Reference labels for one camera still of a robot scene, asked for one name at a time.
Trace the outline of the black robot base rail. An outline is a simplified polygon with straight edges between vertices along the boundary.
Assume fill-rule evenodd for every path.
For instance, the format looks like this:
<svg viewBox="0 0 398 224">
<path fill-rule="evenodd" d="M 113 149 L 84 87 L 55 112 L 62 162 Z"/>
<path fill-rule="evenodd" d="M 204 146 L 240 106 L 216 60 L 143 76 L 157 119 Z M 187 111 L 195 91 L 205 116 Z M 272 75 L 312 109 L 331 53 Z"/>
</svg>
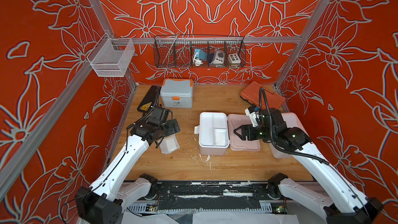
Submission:
<svg viewBox="0 0 398 224">
<path fill-rule="evenodd" d="M 157 182 L 161 200 L 172 198 L 245 197 L 271 200 L 265 181 L 161 180 Z"/>
</svg>

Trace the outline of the pink medicine chest box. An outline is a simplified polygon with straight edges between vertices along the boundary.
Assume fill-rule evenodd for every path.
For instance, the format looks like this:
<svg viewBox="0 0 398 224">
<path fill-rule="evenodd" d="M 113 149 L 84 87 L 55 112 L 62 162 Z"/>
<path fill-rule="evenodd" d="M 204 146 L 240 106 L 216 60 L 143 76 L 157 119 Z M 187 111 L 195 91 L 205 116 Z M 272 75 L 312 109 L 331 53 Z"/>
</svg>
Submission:
<svg viewBox="0 0 398 224">
<path fill-rule="evenodd" d="M 194 133 L 199 136 L 200 154 L 222 156 L 228 148 L 234 151 L 259 151 L 258 140 L 243 141 L 233 131 L 246 124 L 251 124 L 248 116 L 225 113 L 200 113 L 200 123 Z"/>
</svg>

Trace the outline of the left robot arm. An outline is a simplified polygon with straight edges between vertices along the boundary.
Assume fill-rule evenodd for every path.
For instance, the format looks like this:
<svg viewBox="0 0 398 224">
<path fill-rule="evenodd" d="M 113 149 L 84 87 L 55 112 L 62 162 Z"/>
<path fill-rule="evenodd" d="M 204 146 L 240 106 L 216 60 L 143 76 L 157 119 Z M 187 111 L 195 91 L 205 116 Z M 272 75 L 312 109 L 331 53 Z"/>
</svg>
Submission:
<svg viewBox="0 0 398 224">
<path fill-rule="evenodd" d="M 105 171 L 89 186 L 75 194 L 80 219 L 89 224 L 120 224 L 123 211 L 141 198 L 158 197 L 158 180 L 142 174 L 133 184 L 122 184 L 139 158 L 152 145 L 180 132 L 173 112 L 154 106 L 127 127 L 126 143 Z"/>
</svg>

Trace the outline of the white pink first aid kit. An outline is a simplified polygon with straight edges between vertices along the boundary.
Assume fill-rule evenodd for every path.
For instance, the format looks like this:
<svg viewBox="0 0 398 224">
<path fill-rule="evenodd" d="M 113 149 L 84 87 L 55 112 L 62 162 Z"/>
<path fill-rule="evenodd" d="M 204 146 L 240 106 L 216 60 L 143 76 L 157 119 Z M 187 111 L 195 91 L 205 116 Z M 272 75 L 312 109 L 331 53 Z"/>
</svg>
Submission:
<svg viewBox="0 0 398 224">
<path fill-rule="evenodd" d="M 302 150 L 303 145 L 312 142 L 295 113 L 271 112 L 273 143 L 269 144 L 273 156 L 277 159 L 291 158 L 288 152 Z"/>
</svg>

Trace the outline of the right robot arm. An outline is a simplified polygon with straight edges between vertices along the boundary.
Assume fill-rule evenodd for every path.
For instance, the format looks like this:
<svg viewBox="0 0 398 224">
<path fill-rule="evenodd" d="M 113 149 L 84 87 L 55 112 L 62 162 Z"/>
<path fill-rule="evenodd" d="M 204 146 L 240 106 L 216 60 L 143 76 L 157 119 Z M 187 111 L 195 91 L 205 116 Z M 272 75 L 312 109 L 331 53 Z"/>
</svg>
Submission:
<svg viewBox="0 0 398 224">
<path fill-rule="evenodd" d="M 324 157 L 294 113 L 275 108 L 249 107 L 251 123 L 234 129 L 243 141 L 270 142 L 275 158 L 292 156 L 303 165 L 327 193 L 321 195 L 283 173 L 272 176 L 266 185 L 268 198 L 291 199 L 324 219 L 328 224 L 371 224 L 383 209 L 377 198 L 369 198 L 350 183 Z"/>
</svg>

